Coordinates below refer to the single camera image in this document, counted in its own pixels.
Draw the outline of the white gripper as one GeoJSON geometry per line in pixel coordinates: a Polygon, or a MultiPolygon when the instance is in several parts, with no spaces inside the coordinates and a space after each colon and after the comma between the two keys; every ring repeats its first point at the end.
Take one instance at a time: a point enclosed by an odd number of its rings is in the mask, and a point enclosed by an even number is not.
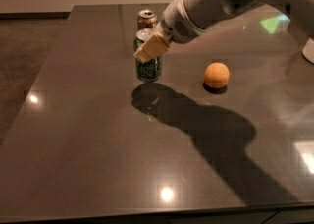
{"type": "Polygon", "coordinates": [[[140,45],[134,57],[141,63],[154,59],[169,50],[169,43],[187,44],[202,35],[204,28],[199,28],[187,14],[184,0],[174,0],[164,10],[155,31],[140,45]]]}

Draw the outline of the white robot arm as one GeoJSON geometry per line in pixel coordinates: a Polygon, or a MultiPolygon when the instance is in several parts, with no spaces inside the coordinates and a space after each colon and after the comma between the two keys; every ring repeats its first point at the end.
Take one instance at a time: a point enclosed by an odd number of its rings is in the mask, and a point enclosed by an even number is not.
{"type": "Polygon", "coordinates": [[[281,11],[305,34],[307,41],[302,54],[313,62],[314,0],[173,0],[134,57],[147,62],[166,53],[171,43],[189,43],[218,22],[237,17],[261,4],[281,11]]]}

